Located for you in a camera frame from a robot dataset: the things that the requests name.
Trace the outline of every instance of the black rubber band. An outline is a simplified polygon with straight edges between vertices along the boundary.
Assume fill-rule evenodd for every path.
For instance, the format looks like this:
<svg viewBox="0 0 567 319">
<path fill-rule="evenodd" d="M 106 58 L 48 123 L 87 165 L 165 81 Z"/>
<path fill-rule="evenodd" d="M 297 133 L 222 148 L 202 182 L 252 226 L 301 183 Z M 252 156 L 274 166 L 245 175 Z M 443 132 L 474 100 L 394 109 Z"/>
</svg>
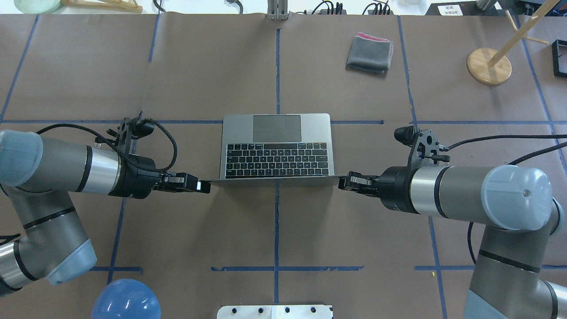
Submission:
<svg viewBox="0 0 567 319">
<path fill-rule="evenodd" d="M 34 226 L 38 226 L 39 224 L 45 223 L 46 221 L 50 221 L 50 220 L 52 220 L 52 219 L 56 219 L 57 217 L 61 217 L 61 216 L 65 215 L 65 214 L 67 214 L 67 213 L 75 212 L 75 211 L 76 211 L 76 210 L 75 210 L 75 207 L 70 207 L 70 208 L 67 208 L 67 209 L 63 209 L 62 211 L 58 211 L 58 212 L 53 213 L 53 214 L 51 214 L 51 215 L 47 215 L 47 216 L 45 216 L 45 217 L 42 217 L 42 218 L 40 218 L 40 219 L 36 219 L 36 220 L 34 220 L 34 221 L 30 222 L 30 223 L 27 223 L 26 225 L 24 225 L 24 229 L 25 229 L 25 230 L 28 230 L 29 228 L 32 228 L 32 227 L 34 227 Z"/>
<path fill-rule="evenodd" d="M 502 257 L 500 255 L 493 254 L 493 253 L 490 253 L 490 252 L 488 252 L 486 250 L 482 250 L 482 249 L 479 250 L 479 255 L 493 259 L 497 262 L 505 263 L 505 264 L 510 265 L 512 267 L 516 267 L 516 268 L 520 268 L 520 269 L 523 269 L 523 270 L 535 272 L 536 274 L 539 274 L 539 272 L 541 270 L 539 267 L 534 267 L 534 266 L 530 266 L 530 265 L 525 264 L 525 263 L 513 261 L 512 259 L 508 259 L 506 257 Z"/>
<path fill-rule="evenodd" d="M 450 169 L 452 166 L 449 167 L 445 167 L 444 169 L 442 169 L 439 172 L 439 175 L 437 175 L 437 179 L 435 180 L 435 188 L 433 189 L 433 194 L 435 197 L 435 206 L 437 207 L 437 211 L 439 212 L 439 214 L 445 218 L 448 218 L 447 215 L 445 215 L 445 213 L 443 212 L 443 209 L 441 208 L 441 202 L 439 201 L 439 185 L 441 185 L 441 178 L 443 178 L 443 174 L 445 174 L 445 172 Z"/>
<path fill-rule="evenodd" d="M 20 255 L 19 245 L 20 245 L 20 240 L 16 240 L 14 242 L 14 257 L 16 258 L 16 263 L 18 264 L 18 267 L 20 267 L 22 274 L 24 274 L 24 276 L 26 276 L 29 280 L 33 282 L 39 280 L 39 278 L 35 278 L 32 274 L 30 274 L 27 268 L 24 266 L 24 261 L 22 260 L 22 256 Z"/>
<path fill-rule="evenodd" d="M 87 162 L 84 164 L 83 178 L 81 178 L 81 183 L 75 192 L 82 192 L 84 186 L 87 184 L 88 176 L 91 174 L 92 165 L 92 147 L 87 145 Z"/>
<path fill-rule="evenodd" d="M 22 289 L 21 287 L 20 287 L 20 288 L 12 288 L 12 287 L 10 287 L 10 285 L 8 285 L 8 284 L 4 281 L 4 278 L 2 278 L 2 276 L 0 276 L 0 284 L 2 284 L 4 287 L 6 287 L 6 288 L 8 288 L 8 289 L 10 289 L 10 290 L 12 290 L 12 291 L 18 291 L 18 290 Z"/>
<path fill-rule="evenodd" d="M 553 289 L 553 287 L 551 287 L 551 285 L 545 280 L 542 280 L 542 282 L 547 286 L 547 288 L 549 288 L 549 292 L 551 293 L 551 319 L 557 319 L 557 315 L 559 314 L 559 301 L 557 300 L 555 289 Z"/>
</svg>

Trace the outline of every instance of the laptop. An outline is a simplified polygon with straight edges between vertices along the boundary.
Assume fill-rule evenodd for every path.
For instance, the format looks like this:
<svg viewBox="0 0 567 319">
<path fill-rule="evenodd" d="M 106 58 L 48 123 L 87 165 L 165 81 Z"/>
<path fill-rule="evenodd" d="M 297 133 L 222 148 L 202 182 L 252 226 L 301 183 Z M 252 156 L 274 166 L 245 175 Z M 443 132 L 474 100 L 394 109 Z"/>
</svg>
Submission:
<svg viewBox="0 0 567 319">
<path fill-rule="evenodd" d="M 328 114 L 231 114 L 222 125 L 216 185 L 338 184 Z"/>
</svg>

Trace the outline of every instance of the keyboard key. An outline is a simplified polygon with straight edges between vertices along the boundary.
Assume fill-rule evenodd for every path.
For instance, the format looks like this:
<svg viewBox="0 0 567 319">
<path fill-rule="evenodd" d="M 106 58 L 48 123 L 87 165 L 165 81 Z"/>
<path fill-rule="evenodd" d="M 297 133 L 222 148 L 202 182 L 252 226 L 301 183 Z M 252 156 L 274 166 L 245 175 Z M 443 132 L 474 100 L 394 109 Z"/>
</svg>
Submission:
<svg viewBox="0 0 567 319">
<path fill-rule="evenodd" d="M 264 149 L 297 149 L 297 144 L 264 144 Z"/>
</svg>

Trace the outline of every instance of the gray towel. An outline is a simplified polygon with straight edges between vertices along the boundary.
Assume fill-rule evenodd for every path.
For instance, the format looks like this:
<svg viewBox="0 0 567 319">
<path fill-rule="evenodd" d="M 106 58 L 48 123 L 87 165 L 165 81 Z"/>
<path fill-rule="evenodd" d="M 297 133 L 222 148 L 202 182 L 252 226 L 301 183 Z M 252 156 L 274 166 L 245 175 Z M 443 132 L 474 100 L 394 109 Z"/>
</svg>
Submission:
<svg viewBox="0 0 567 319">
<path fill-rule="evenodd" d="M 350 45 L 346 65 L 372 73 L 384 73 L 392 61 L 392 41 L 358 33 Z"/>
</svg>

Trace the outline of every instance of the metal bracket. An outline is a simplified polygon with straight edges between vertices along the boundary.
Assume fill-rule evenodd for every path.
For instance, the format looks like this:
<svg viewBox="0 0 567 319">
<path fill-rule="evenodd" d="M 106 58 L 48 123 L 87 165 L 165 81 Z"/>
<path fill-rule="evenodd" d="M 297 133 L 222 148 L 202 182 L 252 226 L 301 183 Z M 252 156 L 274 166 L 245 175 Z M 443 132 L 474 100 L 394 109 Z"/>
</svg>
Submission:
<svg viewBox="0 0 567 319">
<path fill-rule="evenodd" d="M 327 305 L 258 305 L 224 306 L 217 319 L 333 319 L 333 306 Z"/>
<path fill-rule="evenodd" d="M 268 20 L 287 20 L 287 0 L 268 0 Z"/>
</svg>

